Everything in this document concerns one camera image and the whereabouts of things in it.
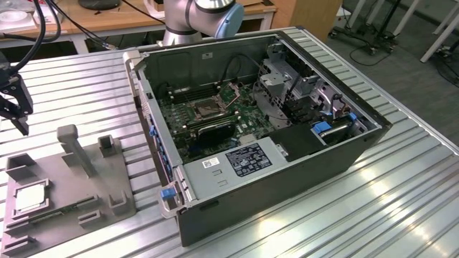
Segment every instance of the gray floor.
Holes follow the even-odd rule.
[[[354,9],[358,0],[345,0],[346,8]],[[373,4],[368,1],[362,14],[366,15]],[[376,25],[381,23],[390,8],[386,2],[377,18]],[[406,11],[398,9],[389,31],[394,31]],[[438,74],[434,60],[421,63],[420,59],[434,43],[437,36],[433,31],[437,26],[413,16],[401,36],[400,46],[392,56],[378,65],[368,67],[356,63],[350,58],[350,52],[364,43],[345,35],[329,39],[327,45],[349,60],[356,67],[374,80],[374,82],[428,121],[433,127],[459,145],[459,88],[454,87]],[[452,44],[458,36],[452,35],[446,44]],[[388,53],[370,56],[364,52],[353,55],[362,63],[374,63]]]

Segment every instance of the circuit board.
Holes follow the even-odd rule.
[[[227,84],[211,97],[173,104],[159,101],[162,113],[185,163],[190,163],[245,143],[261,139],[275,130],[253,98],[251,84]],[[222,123],[235,123],[234,135],[217,145],[198,147],[197,132]]]

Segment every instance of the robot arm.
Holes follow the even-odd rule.
[[[217,39],[233,37],[245,18],[237,0],[165,0],[165,12],[163,46],[201,41],[202,33]]]
[[[22,134],[29,135],[27,116],[34,113],[31,94],[21,74],[11,72],[5,64],[0,64],[0,94],[13,96],[18,101],[15,104],[0,95],[0,117],[10,119]]]

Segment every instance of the cart wheel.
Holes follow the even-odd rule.
[[[330,33],[329,33],[329,36],[331,39],[337,38],[337,35],[338,35],[338,31],[333,30]]]
[[[377,55],[377,52],[378,52],[378,50],[374,47],[372,47],[370,48],[370,55]]]

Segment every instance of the wire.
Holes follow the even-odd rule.
[[[146,16],[149,16],[151,19],[154,19],[155,21],[163,23],[166,25],[166,22],[162,21],[161,19],[155,18],[154,16],[151,16],[150,14],[147,14],[145,11],[142,11],[139,8],[137,8],[127,0],[122,0],[129,6],[131,6],[138,12],[143,13]]]
[[[343,15],[345,15],[345,20],[346,20],[345,30],[352,30],[353,28],[350,27],[350,19],[348,18],[346,10],[343,7],[342,7],[342,10],[343,10]]]
[[[122,36],[121,42],[118,43],[118,48],[121,48],[121,46],[122,46],[123,39],[125,39],[125,34],[123,34],[123,36]]]
[[[457,71],[456,71],[456,70],[453,69],[453,67],[445,62],[444,58],[442,58],[440,55],[437,55],[437,59],[445,64],[445,66],[449,68],[449,70],[454,73],[454,75],[456,75],[457,78],[458,78],[459,75],[458,75]],[[452,80],[446,77],[446,75],[442,73],[442,71],[441,71],[441,69],[440,69],[438,63],[436,64],[436,68],[437,68],[437,72],[438,72],[438,74],[441,75],[441,77],[442,77],[454,87],[459,88],[459,85],[458,85],[454,81],[452,81]]]
[[[34,4],[35,4],[35,8],[37,8],[37,12],[38,12],[38,16],[41,18],[41,34],[37,38],[37,42],[31,48],[31,50],[29,51],[26,57],[22,59],[22,61],[18,63],[18,65],[15,65],[11,69],[10,69],[10,74],[14,75],[19,72],[19,70],[23,69],[23,67],[26,66],[26,64],[31,61],[31,59],[34,58],[42,42],[43,42],[43,38],[45,38],[45,34],[46,34],[46,21],[45,21],[45,15],[43,15],[43,11],[41,8],[41,4],[38,2],[38,0],[34,0]]]
[[[261,64],[254,60],[254,58],[251,58],[249,55],[246,55],[246,54],[243,54],[243,53],[237,53],[237,54],[234,54],[231,57],[230,57],[230,60],[229,60],[229,62],[227,62],[227,65],[226,65],[226,67],[225,67],[225,71],[223,71],[223,75],[222,75],[222,78],[221,78],[221,81],[219,81],[219,85],[222,85],[223,84],[223,81],[225,81],[225,79],[227,78],[227,73],[229,73],[229,69],[230,69],[230,65],[231,65],[231,63],[233,63],[233,60],[235,60],[235,58],[238,58],[238,57],[241,57],[241,56],[243,56],[243,57],[246,57],[261,69],[263,69],[262,68],[262,66],[261,66]]]
[[[378,0],[376,0],[374,3],[373,3],[372,6],[370,6],[369,12],[368,12],[368,14],[366,14],[365,21],[368,21],[368,19],[369,19],[369,16],[370,16],[370,14],[372,14],[372,12],[373,12],[373,10],[374,10],[374,7],[376,7],[377,2],[378,2]]]
[[[50,7],[51,14],[53,14],[53,16],[55,18],[57,26],[58,26],[55,36],[53,36],[51,38],[43,39],[45,43],[51,43],[51,42],[54,42],[61,37],[62,27],[61,27],[61,22],[59,22],[59,19],[58,19],[58,14],[57,14],[55,8],[53,8],[51,3],[50,3],[51,0],[45,0],[45,1],[46,1],[47,5]],[[26,37],[26,36],[22,36],[22,35],[15,35],[15,34],[7,34],[7,33],[3,33],[3,37],[6,39],[21,39],[21,40],[27,40],[27,41],[37,41],[37,38],[31,38],[31,37]]]
[[[368,47],[368,45],[365,45],[365,46],[362,46],[362,47],[358,47],[358,48],[354,49],[354,50],[352,51],[352,53],[350,53],[350,58],[352,58],[353,61],[354,61],[356,63],[358,63],[360,65],[364,65],[364,66],[376,66],[376,65],[380,64],[385,59],[388,59],[388,58],[390,57],[390,55],[392,55],[392,53],[389,53],[389,54],[388,54],[382,59],[380,59],[376,63],[362,63],[362,62],[360,62],[360,61],[353,57],[353,54],[354,54],[356,51],[364,49],[365,47]]]
[[[102,37],[99,37],[97,34],[94,34],[94,32],[91,32],[87,28],[85,28],[69,15],[67,13],[61,9],[61,7],[58,6],[58,4],[50,0],[53,7],[55,7],[55,9],[58,10],[58,12],[71,21],[71,23],[81,29],[81,31],[86,34],[86,36],[89,37],[89,39],[95,42],[98,45],[101,45],[102,47],[105,47],[106,49],[115,49],[117,47],[107,43],[107,41],[105,41],[102,39]]]
[[[299,73],[298,76],[297,76],[297,78],[295,78],[293,87],[290,87],[290,89],[289,89],[289,91],[287,91],[286,98],[287,98],[287,97],[290,96],[290,94],[293,93],[293,91],[294,91],[294,89],[295,89],[295,87],[297,87],[297,85],[298,85],[298,82],[299,82],[301,78],[302,78],[302,74]]]

